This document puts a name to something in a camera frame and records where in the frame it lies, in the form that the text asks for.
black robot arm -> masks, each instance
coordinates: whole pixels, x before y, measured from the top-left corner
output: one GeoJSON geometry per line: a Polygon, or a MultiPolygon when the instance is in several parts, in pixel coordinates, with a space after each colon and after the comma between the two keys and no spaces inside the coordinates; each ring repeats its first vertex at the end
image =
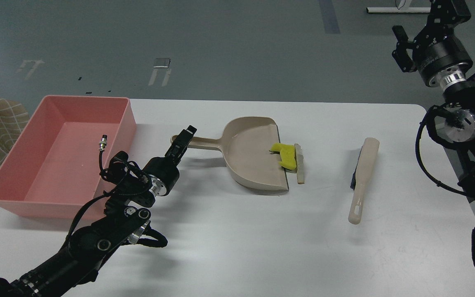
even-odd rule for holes
{"type": "MultiPolygon", "coordinates": [[[[415,142],[415,154],[422,171],[437,186],[475,200],[475,74],[465,73],[473,65],[470,56],[454,36],[456,25],[470,19],[464,0],[431,0],[426,26],[413,41],[409,41],[402,26],[394,26],[397,38],[393,58],[403,72],[419,71],[428,87],[441,87],[445,103],[430,107],[421,121],[415,142]],[[437,128],[436,119],[444,121],[437,128]],[[430,175],[422,164],[419,142],[426,127],[430,138],[446,149],[456,152],[462,175],[454,189],[430,175]]],[[[473,231],[473,263],[475,266],[475,230],[473,231]]]]}
{"type": "Polygon", "coordinates": [[[66,241],[54,256],[11,283],[0,278],[0,297],[59,297],[76,285],[95,281],[98,270],[121,245],[166,246],[166,237],[150,227],[149,208],[156,196],[168,194],[179,179],[177,164],[195,132],[192,126],[183,130],[164,157],[152,158],[143,169],[128,162],[128,154],[123,151],[103,169],[101,156],[107,143],[104,135],[100,142],[100,175],[115,188],[80,209],[66,241]],[[87,208],[106,197],[106,216],[73,232],[87,208]],[[143,235],[152,239],[141,238],[143,235]]]}

sponge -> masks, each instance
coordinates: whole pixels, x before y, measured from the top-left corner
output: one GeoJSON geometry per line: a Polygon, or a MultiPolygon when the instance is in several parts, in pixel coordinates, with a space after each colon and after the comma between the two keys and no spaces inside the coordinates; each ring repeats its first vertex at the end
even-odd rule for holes
{"type": "Polygon", "coordinates": [[[280,153],[281,162],[279,162],[279,164],[281,167],[289,170],[296,169],[296,150],[294,149],[294,145],[275,143],[272,145],[270,151],[280,153]]]}

plastic bin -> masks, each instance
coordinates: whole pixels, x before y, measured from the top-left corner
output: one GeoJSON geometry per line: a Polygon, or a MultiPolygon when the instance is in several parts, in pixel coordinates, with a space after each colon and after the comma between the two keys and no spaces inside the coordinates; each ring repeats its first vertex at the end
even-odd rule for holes
{"type": "MultiPolygon", "coordinates": [[[[0,167],[0,207],[25,217],[73,218],[114,186],[99,175],[102,134],[107,166],[118,151],[129,151],[135,130],[128,98],[46,96],[0,167]]],[[[102,218],[105,201],[84,218],[102,218]]]]}

beige dustpan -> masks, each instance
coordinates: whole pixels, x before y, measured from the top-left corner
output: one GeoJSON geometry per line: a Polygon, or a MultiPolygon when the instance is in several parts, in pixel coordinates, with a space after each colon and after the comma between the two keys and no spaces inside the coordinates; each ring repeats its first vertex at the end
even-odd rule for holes
{"type": "Polygon", "coordinates": [[[240,117],[225,126],[220,139],[194,137],[188,147],[222,152],[232,178],[243,186],[288,190],[285,170],[278,163],[280,155],[269,151],[279,142],[276,122],[271,118],[240,117]]]}

table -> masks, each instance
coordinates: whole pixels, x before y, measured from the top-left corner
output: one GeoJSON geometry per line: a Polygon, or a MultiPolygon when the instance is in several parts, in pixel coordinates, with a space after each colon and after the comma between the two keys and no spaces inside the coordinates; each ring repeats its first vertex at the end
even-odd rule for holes
{"type": "MultiPolygon", "coordinates": [[[[282,143],[299,143],[306,184],[288,173],[286,193],[234,182],[217,151],[190,149],[181,177],[151,208],[166,248],[125,246],[98,280],[65,296],[475,295],[465,197],[437,188],[417,166],[417,105],[132,99],[130,158],[162,156],[188,125],[217,138],[230,120],[268,116],[282,143]],[[347,220],[349,188],[366,137],[381,142],[362,222],[347,220]]],[[[443,149],[421,141],[428,170],[457,178],[443,149]]],[[[70,222],[0,209],[0,277],[12,281],[52,256],[70,222]]]]}

